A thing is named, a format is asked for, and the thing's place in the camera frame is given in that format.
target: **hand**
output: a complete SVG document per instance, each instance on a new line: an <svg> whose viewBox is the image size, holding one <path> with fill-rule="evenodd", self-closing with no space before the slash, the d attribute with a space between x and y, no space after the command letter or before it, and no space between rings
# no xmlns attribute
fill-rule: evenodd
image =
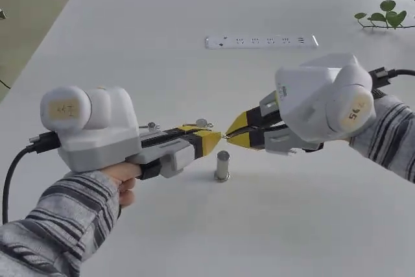
<svg viewBox="0 0 415 277"><path fill-rule="evenodd" d="M101 172L108 175L118 187L120 206L125 208L131 205L134 202L134 193L131 189L136 184L136 177L141 175L140 167L123 162L102 169Z"/></svg>

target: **power strip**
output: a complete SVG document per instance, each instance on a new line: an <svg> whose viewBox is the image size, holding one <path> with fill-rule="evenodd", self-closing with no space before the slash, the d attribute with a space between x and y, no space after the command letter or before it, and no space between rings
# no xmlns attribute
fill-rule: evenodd
<svg viewBox="0 0 415 277"><path fill-rule="evenodd" d="M311 36L210 36L206 38L207 49L269 49L269 48L316 48L316 38Z"/></svg>

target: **label sticker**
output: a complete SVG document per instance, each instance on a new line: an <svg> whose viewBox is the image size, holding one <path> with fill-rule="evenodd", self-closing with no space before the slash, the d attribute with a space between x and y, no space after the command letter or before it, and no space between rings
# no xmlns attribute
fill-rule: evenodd
<svg viewBox="0 0 415 277"><path fill-rule="evenodd" d="M51 101L48 106L51 120L69 120L79 118L78 99Z"/></svg>
<svg viewBox="0 0 415 277"><path fill-rule="evenodd" d="M370 108L368 105L368 98L365 95L357 96L341 125L344 129L354 129L356 125L361 123L361 119L367 116L367 111Z"/></svg>

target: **gray striped shirt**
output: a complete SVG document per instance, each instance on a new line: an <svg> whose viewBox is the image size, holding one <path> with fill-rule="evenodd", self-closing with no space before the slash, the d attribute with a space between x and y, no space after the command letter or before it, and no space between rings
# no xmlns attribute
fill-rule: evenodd
<svg viewBox="0 0 415 277"><path fill-rule="evenodd" d="M414 114L393 96L375 100L377 119L351 138L364 157L413 182ZM118 190L104 174L69 174L48 188L29 215L0 227L0 276L79 276L117 214Z"/></svg>

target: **small metal cylinder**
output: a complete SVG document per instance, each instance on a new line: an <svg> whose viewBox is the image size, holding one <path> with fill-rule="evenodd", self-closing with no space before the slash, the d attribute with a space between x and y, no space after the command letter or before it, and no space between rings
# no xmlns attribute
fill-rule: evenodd
<svg viewBox="0 0 415 277"><path fill-rule="evenodd" d="M218 152L217 167L215 171L216 181L225 182L229 179L229 159L230 155L227 151Z"/></svg>

